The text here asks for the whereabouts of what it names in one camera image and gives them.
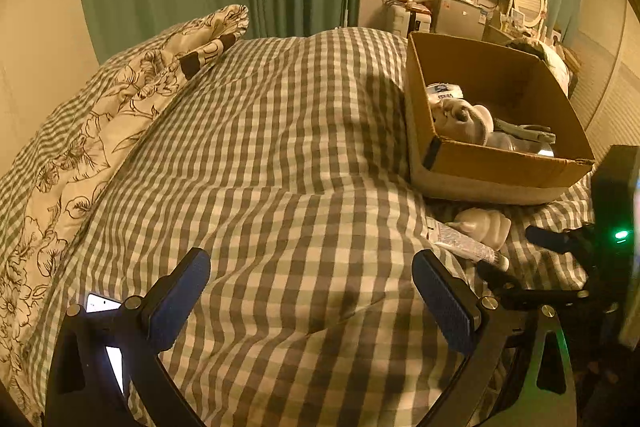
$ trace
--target gingham fabric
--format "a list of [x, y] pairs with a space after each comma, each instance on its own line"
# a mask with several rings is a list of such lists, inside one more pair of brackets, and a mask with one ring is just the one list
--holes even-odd
[[[112, 58], [20, 153], [0, 183], [8, 236], [39, 166], [110, 74], [161, 41]], [[389, 33], [345, 28], [240, 41], [194, 77], [69, 245], [23, 361], [39, 405], [68, 305], [89, 292], [144, 295], [198, 246], [212, 274], [161, 360], [206, 425], [415, 425], [461, 357], [417, 294], [411, 259], [430, 247], [425, 217], [450, 219], [463, 205], [426, 203], [410, 185], [405, 51]], [[501, 209], [513, 220], [502, 253], [530, 287], [584, 281], [570, 256], [536, 250], [524, 228], [588, 221], [588, 182], [547, 206]], [[486, 291], [471, 264], [434, 251]], [[130, 405], [150, 424], [135, 395]]]

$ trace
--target silver bolt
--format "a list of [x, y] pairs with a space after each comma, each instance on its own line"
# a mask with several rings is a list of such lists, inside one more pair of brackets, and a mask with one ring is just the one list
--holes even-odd
[[140, 304], [142, 304], [142, 299], [137, 295], [133, 295], [124, 301], [124, 307], [127, 310], [135, 310], [140, 307]]
[[66, 314], [69, 315], [69, 317], [75, 317], [80, 313], [80, 310], [80, 304], [71, 304], [71, 306], [66, 309]]
[[498, 301], [494, 297], [482, 297], [480, 303], [488, 310], [495, 310], [498, 307]]
[[545, 315], [546, 317], [551, 318], [556, 316], [556, 310], [553, 309], [548, 304], [544, 304], [542, 308], [540, 308], [540, 310], [542, 311], [542, 314]]

